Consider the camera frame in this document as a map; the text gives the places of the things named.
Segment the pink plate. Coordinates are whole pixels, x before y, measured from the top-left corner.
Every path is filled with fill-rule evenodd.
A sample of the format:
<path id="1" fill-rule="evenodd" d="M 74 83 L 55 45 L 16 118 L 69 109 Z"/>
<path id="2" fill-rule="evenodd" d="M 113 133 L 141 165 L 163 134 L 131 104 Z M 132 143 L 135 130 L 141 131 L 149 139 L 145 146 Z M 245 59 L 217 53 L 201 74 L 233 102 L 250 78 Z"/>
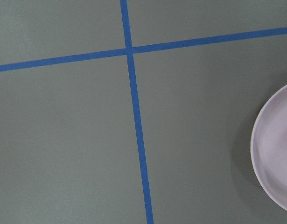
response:
<path id="1" fill-rule="evenodd" d="M 261 108 L 252 128 L 250 156 L 262 189 L 287 211 L 287 85 Z"/>

